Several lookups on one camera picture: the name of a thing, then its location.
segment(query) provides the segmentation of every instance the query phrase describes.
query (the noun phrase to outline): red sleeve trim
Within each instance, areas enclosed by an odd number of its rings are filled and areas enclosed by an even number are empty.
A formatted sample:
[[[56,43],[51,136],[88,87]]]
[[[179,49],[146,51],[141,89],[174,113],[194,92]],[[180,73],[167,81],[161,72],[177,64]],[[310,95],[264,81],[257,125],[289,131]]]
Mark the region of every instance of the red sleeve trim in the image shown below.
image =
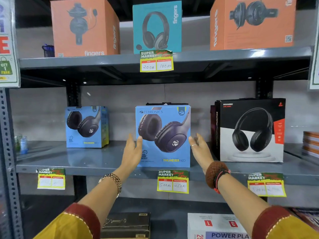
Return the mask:
[[[276,223],[291,214],[281,206],[271,206],[265,209],[255,221],[252,239],[265,239]]]
[[[82,219],[89,227],[93,239],[100,239],[101,225],[95,212],[86,205],[73,203],[65,210],[66,213],[73,214]]]

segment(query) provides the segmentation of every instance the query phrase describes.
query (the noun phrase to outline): bracelet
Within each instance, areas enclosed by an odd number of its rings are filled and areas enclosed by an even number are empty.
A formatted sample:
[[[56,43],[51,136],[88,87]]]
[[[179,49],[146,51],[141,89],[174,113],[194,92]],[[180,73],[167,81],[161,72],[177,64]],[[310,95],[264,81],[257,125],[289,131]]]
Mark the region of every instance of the bracelet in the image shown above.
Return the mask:
[[[220,194],[220,192],[219,192],[219,190],[218,190],[218,187],[217,187],[217,185],[218,185],[218,180],[219,180],[219,178],[220,178],[222,175],[224,175],[224,174],[230,174],[230,170],[221,169],[221,170],[219,171],[219,173],[217,174],[217,176],[215,176],[215,179],[214,179],[214,186],[215,186],[214,190],[215,190],[218,194]]]
[[[214,180],[215,180],[216,175],[218,175],[220,173],[221,169],[228,170],[228,168],[224,162],[215,161],[209,165],[209,167],[206,171],[205,180],[206,180],[207,185],[210,188],[212,188],[212,189],[216,188]]]
[[[104,175],[100,180],[99,183],[104,180],[106,177],[111,178],[117,185],[117,197],[120,195],[121,191],[122,191],[122,182],[120,180],[120,178],[115,175],[115,174],[106,174]]]

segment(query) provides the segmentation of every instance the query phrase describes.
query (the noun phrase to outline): gold watch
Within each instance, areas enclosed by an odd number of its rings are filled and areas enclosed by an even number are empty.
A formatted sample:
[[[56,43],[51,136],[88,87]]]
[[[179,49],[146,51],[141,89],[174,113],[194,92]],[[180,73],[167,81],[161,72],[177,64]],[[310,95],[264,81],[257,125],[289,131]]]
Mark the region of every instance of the gold watch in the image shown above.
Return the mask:
[[[115,175],[115,174],[106,174],[104,175],[100,180],[99,183],[104,180],[106,177],[111,178],[117,185],[117,197],[120,195],[121,191],[122,191],[122,182],[120,180],[120,178]]]

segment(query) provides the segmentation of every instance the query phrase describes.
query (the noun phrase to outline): sleeve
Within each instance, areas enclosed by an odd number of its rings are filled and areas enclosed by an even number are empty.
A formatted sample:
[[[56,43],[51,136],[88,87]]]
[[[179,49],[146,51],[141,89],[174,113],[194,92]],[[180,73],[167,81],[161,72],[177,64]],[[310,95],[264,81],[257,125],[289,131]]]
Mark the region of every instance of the sleeve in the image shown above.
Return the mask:
[[[100,222],[92,209],[73,203],[34,239],[100,239]]]
[[[265,209],[257,218],[252,239],[319,239],[309,225],[281,206]]]

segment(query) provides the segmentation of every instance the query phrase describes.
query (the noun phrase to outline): woman's right hand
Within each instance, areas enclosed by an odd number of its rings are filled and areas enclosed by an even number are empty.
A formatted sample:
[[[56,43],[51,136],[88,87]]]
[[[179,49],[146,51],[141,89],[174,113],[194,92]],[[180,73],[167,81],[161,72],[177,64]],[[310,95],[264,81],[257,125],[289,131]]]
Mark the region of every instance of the woman's right hand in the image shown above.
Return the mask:
[[[196,161],[203,169],[204,174],[206,174],[206,170],[214,160],[204,138],[199,133],[196,133],[196,136],[195,139],[189,137],[188,141]]]

